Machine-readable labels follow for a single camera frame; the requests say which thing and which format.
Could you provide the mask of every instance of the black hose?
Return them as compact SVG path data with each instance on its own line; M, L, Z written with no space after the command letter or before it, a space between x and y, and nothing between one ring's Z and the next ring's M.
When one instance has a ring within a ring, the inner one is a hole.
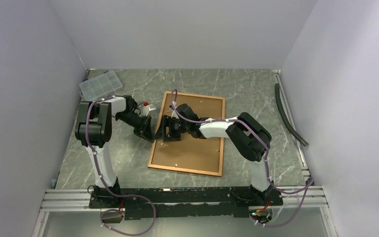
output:
M281 97L280 97L280 84L275 84L275 102L277 103L278 111L280 112L282 121L284 122L285 127L288 129L288 131L303 145L308 146L308 143L305 139L303 139L300 134L298 134L294 128L291 126L290 122L288 121L287 116L285 115L284 108L282 107Z

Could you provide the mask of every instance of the clear plastic storage box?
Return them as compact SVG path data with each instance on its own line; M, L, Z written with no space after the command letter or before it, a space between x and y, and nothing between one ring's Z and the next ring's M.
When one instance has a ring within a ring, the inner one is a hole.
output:
M114 71L110 70L99 76L79 84L81 96L88 101L94 101L123 89L123 85Z

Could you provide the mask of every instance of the wooden frame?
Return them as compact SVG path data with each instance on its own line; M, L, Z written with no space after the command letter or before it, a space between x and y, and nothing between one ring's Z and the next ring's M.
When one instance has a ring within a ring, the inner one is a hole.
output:
M160 126L160 120L161 120L161 117L163 115L163 111L164 111L164 108L165 108L167 95L170 94L170 93L171 93L170 91L166 91L165 94L164 94L164 96L163 96L162 105L160 107L159 119L158 119L157 125L156 125L156 131L159 129L159 126ZM221 118L225 117L226 99L224 97L208 96L208 95L197 95L197 94L191 94L191 93L181 93L181 92L178 92L178 96L179 95L194 96L194 97L199 97L201 99L202 98L209 98L209 99L222 100L222 111L221 111L222 114L221 114ZM212 175L212 176L220 176L220 177L222 176L222 172L223 172L224 138L220 138L219 169L218 169L218 172L212 172L212 171L207 171L207 170L198 170L198 169L189 169L189 168L182 168L182 167L173 167L173 166L159 165L159 164L152 164L152 162L153 162L153 156L154 156L154 152L155 152L155 148L156 148L157 144L158 144L158 142L156 142L156 141L152 144L151 155L150 155L149 163L148 163L148 167L149 168L173 170L173 171L179 171L179 172L194 173L194 174L204 174L204 175Z

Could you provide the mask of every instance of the white wall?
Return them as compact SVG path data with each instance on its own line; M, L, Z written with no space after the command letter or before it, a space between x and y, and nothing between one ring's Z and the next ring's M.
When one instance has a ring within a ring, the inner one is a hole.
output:
M282 73L340 236L379 236L379 1L319 0Z
M50 0L87 68L281 68L316 0Z
M85 69L46 0L0 0L0 237L31 236Z

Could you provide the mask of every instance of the black mounting bracket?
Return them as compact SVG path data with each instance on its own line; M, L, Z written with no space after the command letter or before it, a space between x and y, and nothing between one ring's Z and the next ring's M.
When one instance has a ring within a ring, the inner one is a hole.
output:
M220 216L249 217L249 206L271 206L283 204L281 193L271 189L267 199L258 197L255 189L244 187L170 188L170 189L121 189L123 195L138 194L147 197L156 207L156 217ZM90 208L118 208L118 202L95 204ZM139 220L153 217L152 206L140 198L124 199L125 219Z

